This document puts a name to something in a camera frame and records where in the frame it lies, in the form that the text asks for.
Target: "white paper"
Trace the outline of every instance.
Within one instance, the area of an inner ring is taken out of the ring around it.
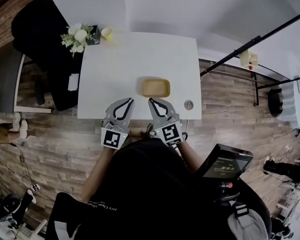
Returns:
[[[79,74],[71,74],[69,76],[68,91],[76,91],[78,89]]]

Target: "strap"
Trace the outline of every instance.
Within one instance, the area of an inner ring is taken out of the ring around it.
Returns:
[[[233,208],[233,213],[243,229],[254,223],[252,218],[249,216],[249,209],[244,203],[229,201],[229,204]]]

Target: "black pole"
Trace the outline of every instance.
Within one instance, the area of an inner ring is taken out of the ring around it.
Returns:
[[[243,46],[241,46],[240,48],[238,48],[237,50],[234,50],[232,53],[230,53],[228,56],[222,58],[221,60],[217,61],[216,63],[214,63],[213,65],[211,65],[210,67],[208,67],[206,70],[202,71],[200,73],[200,77],[202,77],[203,75],[205,75],[206,73],[210,72],[211,70],[215,69],[216,67],[220,66],[221,64],[227,62],[228,60],[232,59],[235,56],[238,56],[239,54],[241,54],[242,52],[248,50],[249,48],[255,46],[256,44],[260,43],[261,41],[271,37],[272,35],[274,35],[275,33],[283,30],[284,28],[290,26],[292,23],[296,22],[300,20],[300,14],[297,15],[296,17],[290,19],[289,21],[287,21],[286,23],[282,24],[281,26],[277,27],[276,29],[272,30],[271,32],[269,32],[268,34],[264,35],[263,37],[261,37],[260,35],[258,35],[257,37],[255,37],[254,39],[252,39],[251,41],[247,42],[246,44],[244,44]]]
[[[256,96],[256,103],[254,103],[254,106],[259,106],[259,91],[258,91],[258,83],[257,83],[257,74],[255,72],[254,73],[254,84],[255,84],[255,96]]]
[[[259,86],[257,89],[260,90],[260,89],[263,89],[263,88],[278,86],[278,85],[294,82],[294,81],[297,81],[297,80],[300,80],[300,77],[297,77],[295,79],[288,79],[288,80],[284,80],[284,81],[280,81],[280,82],[275,82],[275,83],[272,83],[272,84],[262,85],[262,86]]]
[[[261,36],[258,35],[257,37],[255,37],[254,39],[250,40],[249,42],[247,42],[246,44],[242,45],[240,48],[238,48],[237,50],[234,50],[232,53],[230,53],[228,56],[222,58],[221,60],[217,61],[216,63],[212,64],[210,67],[208,67],[206,70],[202,71],[200,73],[200,77],[202,77],[203,75],[205,75],[206,73],[210,72],[211,70],[219,67],[221,64],[227,62],[228,60],[232,59],[235,56],[238,56],[239,54],[241,54],[242,52],[244,52],[245,50],[248,50],[250,47],[256,45],[257,43],[259,43],[261,41]]]
[[[250,82],[256,82],[262,85],[266,85],[266,83],[264,82],[258,82],[257,80],[252,80],[243,76],[239,76],[239,75],[234,75],[234,74],[228,74],[228,73],[223,73],[223,72],[219,72],[219,71],[210,71],[211,74],[218,74],[218,75],[223,75],[223,76],[227,76],[227,77],[233,77],[233,78],[239,78],[239,79],[244,79]]]

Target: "black chair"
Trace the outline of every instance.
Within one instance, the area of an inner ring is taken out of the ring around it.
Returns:
[[[49,89],[59,111],[78,104],[78,92],[68,91],[69,76],[81,71],[83,52],[72,53],[61,44],[68,24],[52,0],[34,0],[13,19],[13,46],[47,72]]]

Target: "metal rack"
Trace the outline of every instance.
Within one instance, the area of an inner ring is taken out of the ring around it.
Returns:
[[[254,78],[254,80],[252,80],[252,79],[249,79],[249,78],[246,78],[246,77],[241,77],[241,76],[238,76],[238,75],[233,75],[233,74],[228,74],[228,73],[223,73],[223,72],[218,72],[218,71],[212,71],[212,70],[214,70],[215,68],[217,68],[220,65],[224,64],[225,62],[229,61],[232,58],[239,58],[238,55],[240,55],[242,52],[250,49],[251,47],[255,46],[256,44],[262,42],[263,40],[265,40],[269,37],[271,37],[275,33],[279,32],[279,31],[283,30],[284,28],[290,26],[291,24],[297,22],[298,20],[300,20],[300,14],[297,15],[296,17],[292,18],[291,20],[287,21],[286,23],[282,24],[281,26],[277,27],[276,29],[272,30],[271,32],[269,32],[268,34],[266,34],[264,36],[258,35],[257,37],[253,38],[252,40],[250,40],[246,44],[244,44],[241,47],[239,47],[238,49],[234,50],[232,53],[230,53],[226,57],[222,58],[219,61],[214,62],[210,67],[208,67],[207,69],[205,69],[204,71],[202,71],[200,73],[200,77],[204,76],[207,73],[213,73],[213,74],[220,74],[220,75],[234,77],[234,78],[241,78],[241,79],[245,79],[245,80],[254,82],[255,83],[256,102],[254,102],[253,105],[254,106],[259,106],[259,90],[260,89],[264,89],[264,88],[268,88],[268,87],[273,87],[273,86],[278,86],[278,85],[281,85],[281,84],[294,82],[294,81],[300,80],[300,77],[297,77],[295,79],[288,79],[288,80],[278,81],[278,82],[275,82],[275,83],[272,83],[272,84],[264,84],[262,82],[257,81],[257,74],[255,72],[251,72],[251,76]],[[263,67],[265,69],[268,69],[272,72],[275,72],[274,70],[272,70],[268,67],[265,67],[265,66],[262,66],[262,65],[259,65],[259,66]],[[243,68],[239,68],[239,67],[235,67],[235,68],[247,71],[246,69],[243,69]]]

